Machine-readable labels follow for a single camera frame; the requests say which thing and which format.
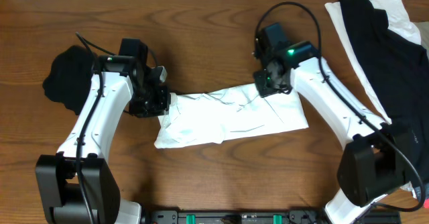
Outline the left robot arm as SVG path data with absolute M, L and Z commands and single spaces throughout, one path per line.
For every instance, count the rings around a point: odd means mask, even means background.
M 100 56 L 78 120 L 54 155 L 41 155 L 36 180 L 48 223 L 146 223 L 144 208 L 121 198 L 109 168 L 119 120 L 169 110 L 164 66 L 132 56 Z

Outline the white robot print t-shirt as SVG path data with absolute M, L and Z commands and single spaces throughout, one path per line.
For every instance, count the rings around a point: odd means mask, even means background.
M 211 93 L 172 93 L 168 114 L 159 121 L 158 149 L 220 144 L 308 127 L 297 92 L 262 98 L 254 84 Z

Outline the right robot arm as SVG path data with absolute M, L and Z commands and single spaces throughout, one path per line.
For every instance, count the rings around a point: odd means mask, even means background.
M 262 97 L 298 92 L 318 111 L 342 145 L 339 191 L 325 205 L 327 223 L 356 223 L 418 173 L 407 158 L 408 129 L 368 110 L 332 73 L 310 42 L 256 40 L 255 72 Z

